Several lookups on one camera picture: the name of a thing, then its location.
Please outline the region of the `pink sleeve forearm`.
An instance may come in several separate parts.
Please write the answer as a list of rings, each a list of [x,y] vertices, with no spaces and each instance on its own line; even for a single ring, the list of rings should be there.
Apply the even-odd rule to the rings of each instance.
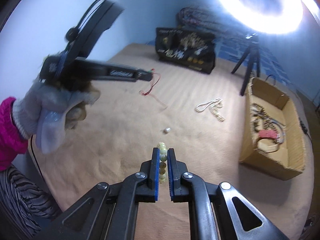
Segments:
[[[1,103],[1,171],[10,167],[19,154],[25,154],[28,140],[24,139],[12,117],[15,98],[9,97]]]

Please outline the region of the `left hand grey glove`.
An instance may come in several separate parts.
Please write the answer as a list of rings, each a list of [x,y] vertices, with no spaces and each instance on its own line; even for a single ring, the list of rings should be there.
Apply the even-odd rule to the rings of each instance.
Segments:
[[[24,98],[13,103],[12,117],[21,136],[35,135],[37,148],[48,154],[62,145],[66,130],[76,128],[86,118],[86,106],[99,98],[100,91],[91,83],[71,92],[36,78]]]

